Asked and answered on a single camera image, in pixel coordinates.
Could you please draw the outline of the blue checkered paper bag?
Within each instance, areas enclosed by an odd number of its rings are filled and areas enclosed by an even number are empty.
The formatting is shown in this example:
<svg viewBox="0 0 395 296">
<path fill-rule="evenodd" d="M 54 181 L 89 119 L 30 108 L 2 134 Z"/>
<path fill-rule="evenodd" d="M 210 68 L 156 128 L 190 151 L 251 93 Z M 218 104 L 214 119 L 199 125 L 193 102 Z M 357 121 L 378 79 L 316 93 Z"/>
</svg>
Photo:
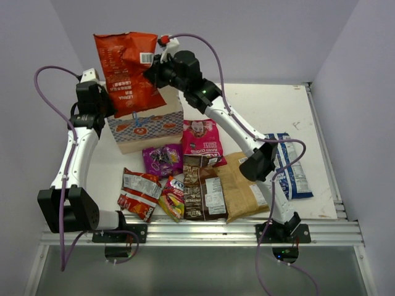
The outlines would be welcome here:
<svg viewBox="0 0 395 296">
<path fill-rule="evenodd" d="M 107 119 L 109 129 L 122 154 L 150 147 L 178 144 L 183 135 L 184 113 L 179 93 L 166 86 L 159 90 L 166 105 L 133 115 Z"/>
</svg>

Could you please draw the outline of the orange Lerna cassava chips bag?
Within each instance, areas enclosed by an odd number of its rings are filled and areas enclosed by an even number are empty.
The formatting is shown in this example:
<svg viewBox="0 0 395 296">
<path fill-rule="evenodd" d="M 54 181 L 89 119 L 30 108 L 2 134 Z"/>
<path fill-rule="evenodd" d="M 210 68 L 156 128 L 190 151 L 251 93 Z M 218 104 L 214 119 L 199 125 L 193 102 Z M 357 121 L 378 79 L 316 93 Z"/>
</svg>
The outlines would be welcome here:
<svg viewBox="0 0 395 296">
<path fill-rule="evenodd" d="M 94 35 L 94 41 L 115 118 L 166 105 L 144 77 L 153 62 L 157 35 L 141 32 Z"/>
</svg>

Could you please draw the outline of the pink hand cooked chips bag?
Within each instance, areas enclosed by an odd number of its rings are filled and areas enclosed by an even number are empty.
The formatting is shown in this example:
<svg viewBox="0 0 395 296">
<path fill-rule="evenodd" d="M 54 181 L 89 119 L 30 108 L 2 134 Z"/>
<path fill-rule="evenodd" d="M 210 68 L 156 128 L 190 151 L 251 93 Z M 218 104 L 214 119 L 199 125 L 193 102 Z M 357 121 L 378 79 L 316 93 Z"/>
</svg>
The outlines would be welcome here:
<svg viewBox="0 0 395 296">
<path fill-rule="evenodd" d="M 185 155 L 223 157 L 217 124 L 212 119 L 184 120 L 182 147 Z"/>
</svg>

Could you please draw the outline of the brown Kettle chips bag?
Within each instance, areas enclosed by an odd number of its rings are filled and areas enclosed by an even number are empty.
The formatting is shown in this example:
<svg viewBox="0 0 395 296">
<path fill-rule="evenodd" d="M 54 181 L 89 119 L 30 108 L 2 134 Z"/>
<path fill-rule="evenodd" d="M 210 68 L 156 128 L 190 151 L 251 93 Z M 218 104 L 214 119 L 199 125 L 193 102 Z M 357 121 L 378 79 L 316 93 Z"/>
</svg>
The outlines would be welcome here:
<svg viewBox="0 0 395 296">
<path fill-rule="evenodd" d="M 210 221 L 225 219 L 228 211 L 221 180 L 214 166 L 218 157 L 184 155 L 184 219 Z"/>
</svg>

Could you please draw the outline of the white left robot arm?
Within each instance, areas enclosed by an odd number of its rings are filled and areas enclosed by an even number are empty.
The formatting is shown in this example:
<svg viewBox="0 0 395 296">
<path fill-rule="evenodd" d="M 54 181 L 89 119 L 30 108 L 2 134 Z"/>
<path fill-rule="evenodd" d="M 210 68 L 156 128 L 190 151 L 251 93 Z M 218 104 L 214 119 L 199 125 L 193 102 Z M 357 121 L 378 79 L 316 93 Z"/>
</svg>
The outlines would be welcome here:
<svg viewBox="0 0 395 296">
<path fill-rule="evenodd" d="M 49 189 L 38 193 L 39 207 L 53 233 L 106 231 L 114 242 L 127 238 L 128 226 L 119 211 L 101 210 L 86 191 L 93 152 L 113 103 L 97 79 L 76 85 L 77 103 L 67 117 L 67 147 L 58 174 Z"/>
</svg>

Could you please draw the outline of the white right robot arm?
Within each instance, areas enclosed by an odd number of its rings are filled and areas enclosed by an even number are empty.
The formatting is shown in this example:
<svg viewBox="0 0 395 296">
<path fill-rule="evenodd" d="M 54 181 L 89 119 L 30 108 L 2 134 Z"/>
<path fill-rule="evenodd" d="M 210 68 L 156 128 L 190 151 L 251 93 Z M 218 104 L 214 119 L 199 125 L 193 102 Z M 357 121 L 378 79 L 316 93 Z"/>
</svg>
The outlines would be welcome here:
<svg viewBox="0 0 395 296">
<path fill-rule="evenodd" d="M 279 141 L 258 133 L 226 102 L 225 93 L 203 77 L 200 63 L 190 51 L 153 57 L 144 77 L 156 88 L 171 86 L 183 93 L 187 103 L 218 124 L 243 151 L 247 159 L 240 164 L 241 174 L 256 183 L 270 207 L 262 234 L 268 239 L 289 242 L 297 234 L 301 219 L 276 181 L 279 170 L 275 157 Z"/>
</svg>

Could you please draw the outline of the purple candy bag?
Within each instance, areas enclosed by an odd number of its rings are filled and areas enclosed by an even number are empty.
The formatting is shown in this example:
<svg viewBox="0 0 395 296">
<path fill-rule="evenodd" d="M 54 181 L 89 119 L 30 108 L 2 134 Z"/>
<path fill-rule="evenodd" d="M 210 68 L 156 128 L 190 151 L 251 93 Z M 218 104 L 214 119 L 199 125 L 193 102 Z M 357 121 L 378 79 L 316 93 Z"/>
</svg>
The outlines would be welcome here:
<svg viewBox="0 0 395 296">
<path fill-rule="evenodd" d="M 146 173 L 159 177 L 176 176 L 183 172 L 181 144 L 166 144 L 160 147 L 143 149 L 143 162 Z"/>
</svg>

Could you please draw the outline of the red Doritos bag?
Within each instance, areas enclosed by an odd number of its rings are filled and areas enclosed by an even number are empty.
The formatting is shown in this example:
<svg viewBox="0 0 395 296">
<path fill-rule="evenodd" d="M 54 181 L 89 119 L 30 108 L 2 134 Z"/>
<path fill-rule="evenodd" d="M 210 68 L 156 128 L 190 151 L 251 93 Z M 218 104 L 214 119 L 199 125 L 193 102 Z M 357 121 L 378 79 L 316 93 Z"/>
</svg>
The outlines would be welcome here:
<svg viewBox="0 0 395 296">
<path fill-rule="evenodd" d="M 149 223 L 161 193 L 157 176 L 124 168 L 117 204 L 122 210 L 137 214 L 143 222 Z"/>
</svg>

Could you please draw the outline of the colourful Fox's candy bag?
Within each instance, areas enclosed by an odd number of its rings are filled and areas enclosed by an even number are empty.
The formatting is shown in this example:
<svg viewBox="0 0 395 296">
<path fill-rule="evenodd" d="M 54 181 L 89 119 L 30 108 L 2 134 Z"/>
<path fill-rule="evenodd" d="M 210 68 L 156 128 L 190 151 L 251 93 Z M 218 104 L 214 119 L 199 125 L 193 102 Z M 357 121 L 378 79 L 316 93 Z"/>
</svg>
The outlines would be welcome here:
<svg viewBox="0 0 395 296">
<path fill-rule="evenodd" d="M 185 213 L 184 184 L 173 176 L 169 176 L 158 203 L 163 211 L 178 223 Z"/>
</svg>

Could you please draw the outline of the tan kraft snack bag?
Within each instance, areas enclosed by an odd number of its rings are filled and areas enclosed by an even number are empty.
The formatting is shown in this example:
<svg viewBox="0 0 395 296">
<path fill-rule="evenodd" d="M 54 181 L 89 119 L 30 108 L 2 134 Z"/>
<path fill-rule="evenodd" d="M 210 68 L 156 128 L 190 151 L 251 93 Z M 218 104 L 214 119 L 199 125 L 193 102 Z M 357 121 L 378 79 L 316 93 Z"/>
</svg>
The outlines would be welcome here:
<svg viewBox="0 0 395 296">
<path fill-rule="evenodd" d="M 247 180 L 239 170 L 240 164 L 246 159 L 242 152 L 228 154 L 225 156 L 227 164 L 215 168 L 222 184 L 228 212 L 227 224 L 239 218 L 269 211 L 256 183 Z"/>
</svg>

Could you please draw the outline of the blue Doritos bag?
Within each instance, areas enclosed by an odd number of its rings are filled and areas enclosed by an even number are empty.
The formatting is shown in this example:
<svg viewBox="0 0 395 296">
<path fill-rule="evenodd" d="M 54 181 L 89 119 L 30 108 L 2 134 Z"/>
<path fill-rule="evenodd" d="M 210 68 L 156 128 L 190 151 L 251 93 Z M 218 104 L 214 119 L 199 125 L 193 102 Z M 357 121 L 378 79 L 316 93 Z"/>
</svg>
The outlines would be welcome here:
<svg viewBox="0 0 395 296">
<path fill-rule="evenodd" d="M 293 162 L 295 158 L 297 153 L 293 142 L 279 143 L 275 158 L 276 171 Z M 288 200 L 308 199 L 314 196 L 300 162 L 295 162 L 279 173 L 276 179 Z"/>
</svg>

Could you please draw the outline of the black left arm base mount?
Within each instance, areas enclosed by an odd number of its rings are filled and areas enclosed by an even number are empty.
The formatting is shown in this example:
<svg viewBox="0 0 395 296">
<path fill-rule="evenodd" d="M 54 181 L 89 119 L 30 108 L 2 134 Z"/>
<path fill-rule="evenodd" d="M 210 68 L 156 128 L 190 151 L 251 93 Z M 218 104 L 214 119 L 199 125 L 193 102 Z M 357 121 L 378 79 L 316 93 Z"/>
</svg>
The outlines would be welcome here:
<svg viewBox="0 0 395 296">
<path fill-rule="evenodd" d="M 117 213 L 119 217 L 118 228 L 94 232 L 92 241 L 94 243 L 103 244 L 145 244 L 148 234 L 148 225 L 146 223 L 127 223 L 123 213 L 121 211 L 117 211 Z"/>
</svg>

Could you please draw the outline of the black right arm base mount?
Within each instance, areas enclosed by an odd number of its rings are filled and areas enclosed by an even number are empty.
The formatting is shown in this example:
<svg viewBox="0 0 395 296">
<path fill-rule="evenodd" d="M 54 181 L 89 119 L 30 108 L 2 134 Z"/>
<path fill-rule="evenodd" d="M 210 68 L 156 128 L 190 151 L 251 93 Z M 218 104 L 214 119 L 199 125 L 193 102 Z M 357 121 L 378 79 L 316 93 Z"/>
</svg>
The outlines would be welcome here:
<svg viewBox="0 0 395 296">
<path fill-rule="evenodd" d="M 255 225 L 257 242 L 260 240 L 263 233 L 264 236 L 261 240 L 263 244 L 309 244 L 312 242 L 309 226 L 301 223 L 301 219 L 296 212 L 294 212 L 290 221 L 285 224 L 272 220 L 269 222 L 267 230 L 264 232 L 266 224 L 267 222 Z"/>
</svg>

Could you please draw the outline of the aluminium front rail frame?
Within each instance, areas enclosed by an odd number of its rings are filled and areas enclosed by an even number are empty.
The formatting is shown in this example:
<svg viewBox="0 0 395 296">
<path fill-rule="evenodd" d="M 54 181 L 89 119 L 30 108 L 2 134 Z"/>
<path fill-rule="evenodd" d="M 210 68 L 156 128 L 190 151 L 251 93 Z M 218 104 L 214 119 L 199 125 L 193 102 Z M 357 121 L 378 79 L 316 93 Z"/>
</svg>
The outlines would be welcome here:
<svg viewBox="0 0 395 296">
<path fill-rule="evenodd" d="M 57 236 L 42 233 L 26 295 L 376 295 L 357 222 L 309 220 L 308 244 L 294 266 L 257 245 L 262 217 L 226 224 L 155 216 L 135 257 L 106 260 L 105 245 L 84 235 L 65 271 Z"/>
</svg>

